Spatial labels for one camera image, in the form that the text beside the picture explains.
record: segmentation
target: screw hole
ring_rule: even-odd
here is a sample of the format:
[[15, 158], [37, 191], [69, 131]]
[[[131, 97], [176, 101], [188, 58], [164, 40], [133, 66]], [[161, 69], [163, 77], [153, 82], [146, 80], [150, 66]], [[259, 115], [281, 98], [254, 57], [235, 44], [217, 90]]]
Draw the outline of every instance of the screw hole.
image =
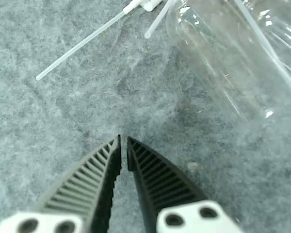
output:
[[75, 225], [71, 221], [61, 223], [56, 227], [55, 233], [73, 233]]
[[168, 215], [166, 218], [166, 223], [169, 226], [180, 226], [183, 222], [183, 219], [179, 215]]
[[217, 217], [217, 212], [215, 212], [213, 209], [211, 208], [203, 208], [200, 210], [200, 214], [202, 217], [205, 218], [214, 218]]
[[18, 228], [18, 233], [31, 233], [38, 226], [38, 220], [35, 218], [30, 218], [20, 224]]

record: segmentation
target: white plastic straw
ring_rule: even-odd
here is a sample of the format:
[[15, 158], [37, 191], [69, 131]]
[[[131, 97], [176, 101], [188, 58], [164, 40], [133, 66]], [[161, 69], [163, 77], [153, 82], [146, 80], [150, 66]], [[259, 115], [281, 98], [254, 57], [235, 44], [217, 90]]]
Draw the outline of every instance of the white plastic straw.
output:
[[156, 19], [153, 21], [147, 32], [145, 33], [145, 38], [149, 39], [161, 20], [164, 18], [165, 14], [168, 12], [169, 8], [171, 7], [174, 0], [168, 0], [168, 2], [165, 4], [159, 15], [156, 17]]
[[98, 28], [96, 31], [94, 31], [92, 34], [90, 34], [88, 37], [86, 37], [84, 40], [82, 40], [80, 43], [78, 43], [76, 46], [74, 46], [72, 49], [70, 49], [68, 52], [66, 52], [63, 56], [58, 58], [53, 64], [51, 64], [49, 67], [47, 67], [45, 70], [43, 70], [37, 77], [37, 80], [41, 80], [44, 76], [46, 76], [48, 73], [50, 73], [53, 69], [55, 69], [61, 62], [66, 60], [68, 57], [70, 57], [73, 53], [75, 53], [77, 50], [79, 50], [81, 47], [86, 45], [88, 42], [90, 42], [92, 39], [94, 39], [96, 36], [98, 36], [100, 33], [105, 31], [108, 27], [113, 25], [115, 22], [117, 22], [120, 18], [122, 18], [125, 15], [123, 11], [121, 11], [117, 16], [109, 20], [107, 23], [105, 23], [103, 26]]

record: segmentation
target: gray felt surface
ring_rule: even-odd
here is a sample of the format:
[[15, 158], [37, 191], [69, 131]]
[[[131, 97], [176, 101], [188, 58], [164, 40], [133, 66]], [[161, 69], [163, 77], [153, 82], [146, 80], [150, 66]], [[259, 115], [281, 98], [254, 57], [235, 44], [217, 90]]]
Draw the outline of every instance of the gray felt surface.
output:
[[[45, 79], [36, 75], [127, 1], [0, 0], [0, 221], [28, 210], [71, 164], [121, 134], [165, 155], [248, 233], [291, 233], [291, 107], [237, 131], [168, 43], [162, 8], [136, 9]], [[132, 174], [110, 233], [143, 233]]]

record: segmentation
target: white plastic nozzle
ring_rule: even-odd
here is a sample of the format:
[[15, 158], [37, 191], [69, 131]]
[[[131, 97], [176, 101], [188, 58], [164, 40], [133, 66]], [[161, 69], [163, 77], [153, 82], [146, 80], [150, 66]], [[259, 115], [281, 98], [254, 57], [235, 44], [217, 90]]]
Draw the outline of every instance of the white plastic nozzle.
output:
[[146, 11], [153, 11], [153, 9], [160, 4], [162, 0], [144, 0], [140, 3], [140, 5], [146, 10]]
[[49, 67], [47, 67], [45, 70], [43, 70], [36, 77], [36, 79], [37, 80], [42, 79], [44, 76], [46, 76], [48, 73], [50, 73], [53, 69], [55, 69], [60, 63], [62, 63], [64, 60], [66, 60], [68, 57], [70, 57], [72, 54], [74, 54], [81, 47], [86, 45], [92, 39], [97, 37], [100, 33], [102, 33], [107, 28], [109, 28], [111, 25], [113, 25], [115, 22], [117, 22], [121, 17], [123, 17], [124, 15], [127, 15], [129, 12], [131, 12], [137, 6], [141, 5], [146, 11], [152, 11], [161, 1], [162, 0], [132, 0], [126, 7], [124, 7], [124, 9], [117, 16], [115, 16], [114, 18], [109, 20], [103, 26], [98, 28], [96, 31], [94, 31], [92, 34], [90, 34], [88, 37], [86, 37], [84, 40], [82, 40], [80, 43], [75, 45], [68, 52], [66, 52], [64, 55], [62, 55], [60, 58], [58, 58]]
[[129, 12], [131, 12], [133, 9], [139, 6], [142, 1], [143, 0], [132, 0], [126, 7], [124, 7], [123, 9], [124, 14], [127, 15]]

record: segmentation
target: clear plastic bottle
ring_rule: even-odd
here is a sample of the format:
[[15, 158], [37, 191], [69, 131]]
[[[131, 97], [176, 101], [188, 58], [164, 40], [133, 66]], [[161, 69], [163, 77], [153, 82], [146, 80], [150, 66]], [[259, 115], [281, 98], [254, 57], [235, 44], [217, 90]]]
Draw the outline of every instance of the clear plastic bottle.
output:
[[244, 0], [243, 3], [291, 74], [291, 0]]
[[166, 26], [232, 122], [269, 118], [291, 103], [291, 75], [233, 0], [175, 0]]

